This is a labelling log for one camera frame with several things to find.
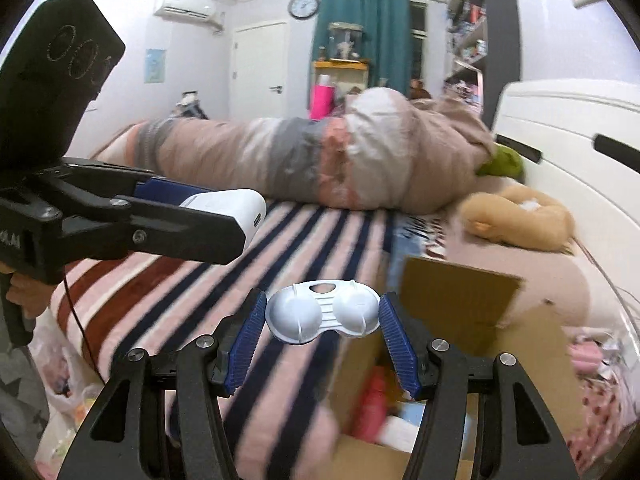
hand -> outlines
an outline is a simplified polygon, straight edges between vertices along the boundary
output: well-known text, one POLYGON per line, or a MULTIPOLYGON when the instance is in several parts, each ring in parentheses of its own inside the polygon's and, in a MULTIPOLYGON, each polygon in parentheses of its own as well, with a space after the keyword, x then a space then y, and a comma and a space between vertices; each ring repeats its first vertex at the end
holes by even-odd
MULTIPOLYGON (((0 272, 11 274, 14 270, 0 263, 0 272)), ((46 285, 16 272, 11 278, 11 288, 6 298, 11 303, 22 307, 24 317, 36 319, 49 306, 54 290, 56 290, 55 285, 46 285)))

clock face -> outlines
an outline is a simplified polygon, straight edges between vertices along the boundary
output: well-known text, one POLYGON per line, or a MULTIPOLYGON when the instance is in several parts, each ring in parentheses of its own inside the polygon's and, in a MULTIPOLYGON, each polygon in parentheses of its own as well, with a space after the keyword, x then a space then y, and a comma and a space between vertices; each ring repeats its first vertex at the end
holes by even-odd
POLYGON ((319 0, 292 0, 289 3, 289 14, 297 20, 308 20, 320 6, 319 0))

wall-mounted air conditioner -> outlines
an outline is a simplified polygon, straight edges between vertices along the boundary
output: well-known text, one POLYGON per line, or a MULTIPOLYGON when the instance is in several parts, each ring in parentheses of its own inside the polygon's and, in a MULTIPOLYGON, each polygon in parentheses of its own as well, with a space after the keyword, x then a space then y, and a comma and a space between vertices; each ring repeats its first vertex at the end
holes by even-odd
POLYGON ((224 12, 216 11, 212 0, 157 0, 156 16, 180 21, 199 22, 217 30, 224 28, 224 12))

blue wall poster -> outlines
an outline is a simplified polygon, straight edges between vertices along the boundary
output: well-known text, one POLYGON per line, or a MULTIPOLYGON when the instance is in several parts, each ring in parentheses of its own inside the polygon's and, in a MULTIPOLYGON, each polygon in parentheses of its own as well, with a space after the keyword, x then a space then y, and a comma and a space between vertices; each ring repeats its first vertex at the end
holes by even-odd
POLYGON ((145 83, 164 83, 166 50, 150 48, 145 57, 145 83))

metal bolt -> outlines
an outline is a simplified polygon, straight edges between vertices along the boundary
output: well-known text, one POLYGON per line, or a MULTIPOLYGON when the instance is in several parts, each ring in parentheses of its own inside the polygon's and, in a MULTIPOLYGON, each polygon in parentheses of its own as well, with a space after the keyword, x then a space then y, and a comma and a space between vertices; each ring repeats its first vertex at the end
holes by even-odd
POLYGON ((210 346, 213 346, 214 341, 215 339, 210 335, 201 335, 196 339, 196 345, 200 348, 209 348, 210 346))
POLYGON ((55 208, 55 207, 47 207, 43 212, 42 212, 42 217, 43 218, 53 218, 55 216, 58 216, 59 211, 55 208))
POLYGON ((505 366, 513 366, 518 360, 511 354, 500 354, 500 362, 505 366))
POLYGON ((449 350, 449 343, 444 341, 444 339, 434 339, 431 341, 431 348, 437 352, 446 352, 449 350))
POLYGON ((127 354, 127 358, 129 361, 140 361, 145 356, 145 351, 142 348, 134 348, 131 352, 127 354))
POLYGON ((126 205, 129 205, 129 202, 122 198, 112 198, 111 200, 109 200, 109 203, 116 207, 124 207, 126 205))
POLYGON ((144 242, 146 242, 146 232, 144 232, 142 229, 138 229, 133 233, 132 240, 136 245, 143 244, 144 242))

